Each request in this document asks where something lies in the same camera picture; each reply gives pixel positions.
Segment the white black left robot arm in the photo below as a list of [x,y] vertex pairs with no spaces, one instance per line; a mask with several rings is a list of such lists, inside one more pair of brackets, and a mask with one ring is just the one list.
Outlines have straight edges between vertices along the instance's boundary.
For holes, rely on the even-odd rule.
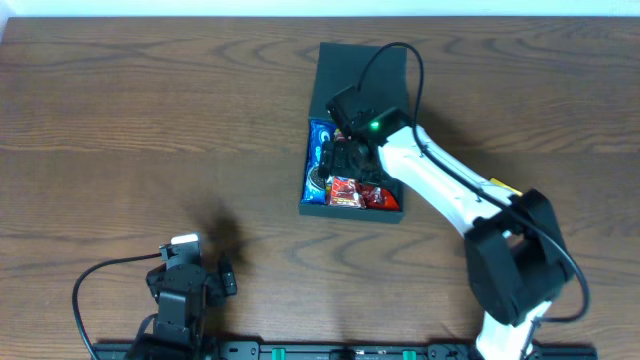
[[198,255],[164,255],[163,264],[147,274],[147,285],[158,305],[150,334],[138,334],[125,354],[134,360],[193,360],[203,357],[207,311],[224,306],[237,294],[227,256],[214,269],[202,266]]

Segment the red Hacks candy bag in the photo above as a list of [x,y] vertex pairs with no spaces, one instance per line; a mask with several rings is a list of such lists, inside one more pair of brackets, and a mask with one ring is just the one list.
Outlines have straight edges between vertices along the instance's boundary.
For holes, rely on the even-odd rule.
[[399,211],[400,206],[394,196],[386,189],[372,185],[359,184],[358,193],[364,200],[364,206],[368,209],[384,211]]

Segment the blue Oreo cookie pack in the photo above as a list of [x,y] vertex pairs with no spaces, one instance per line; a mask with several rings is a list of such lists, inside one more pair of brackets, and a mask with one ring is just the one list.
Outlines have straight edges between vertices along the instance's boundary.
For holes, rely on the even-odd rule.
[[313,118],[310,121],[308,152],[305,166],[305,180],[302,193],[302,203],[325,204],[326,185],[319,171],[322,145],[332,141],[336,126],[334,123]]

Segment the dark green box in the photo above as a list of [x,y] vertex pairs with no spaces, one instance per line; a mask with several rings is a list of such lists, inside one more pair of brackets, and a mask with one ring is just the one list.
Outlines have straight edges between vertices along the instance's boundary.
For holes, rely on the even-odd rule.
[[[310,121],[313,118],[332,122],[326,110],[326,104],[338,92],[357,84],[362,70],[376,51],[375,46],[328,42],[320,44],[315,83],[307,117],[309,133]],[[362,85],[362,92],[373,109],[382,112],[395,106],[405,112],[409,110],[406,65],[407,51],[403,48],[391,48],[376,57]],[[395,182],[395,187],[391,188],[391,193],[400,206],[399,211],[334,207],[326,203],[324,205],[302,203],[309,133],[306,140],[307,150],[298,204],[301,215],[389,224],[401,222],[404,218],[404,185],[400,182]]]

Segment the red Hello Panda box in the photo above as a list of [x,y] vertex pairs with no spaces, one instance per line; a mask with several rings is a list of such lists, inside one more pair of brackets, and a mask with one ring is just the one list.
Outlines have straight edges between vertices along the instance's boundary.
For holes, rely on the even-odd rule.
[[343,177],[334,177],[332,179],[327,204],[334,207],[355,209],[363,209],[365,207],[357,182],[354,179]]

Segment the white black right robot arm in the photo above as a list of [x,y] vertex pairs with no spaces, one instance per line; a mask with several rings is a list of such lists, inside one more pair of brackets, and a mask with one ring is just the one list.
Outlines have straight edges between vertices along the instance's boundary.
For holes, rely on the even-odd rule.
[[535,328],[576,273],[549,200],[476,174],[439,147],[405,111],[370,106],[349,86],[326,104],[344,138],[322,147],[319,174],[371,185],[400,182],[463,237],[468,280],[485,315],[483,359],[524,359]]

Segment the yellow peanut butter wafer pack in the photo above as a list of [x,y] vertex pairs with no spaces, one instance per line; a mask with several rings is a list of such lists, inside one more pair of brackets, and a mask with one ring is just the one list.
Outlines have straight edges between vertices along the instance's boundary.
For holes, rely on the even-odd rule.
[[504,182],[502,182],[502,181],[500,181],[500,180],[498,180],[496,178],[491,178],[489,181],[492,184],[496,185],[496,186],[499,186],[501,188],[505,188],[507,190],[510,190],[512,193],[516,194],[517,196],[522,196],[523,195],[523,192],[521,192],[520,190],[517,190],[517,189],[505,184]]

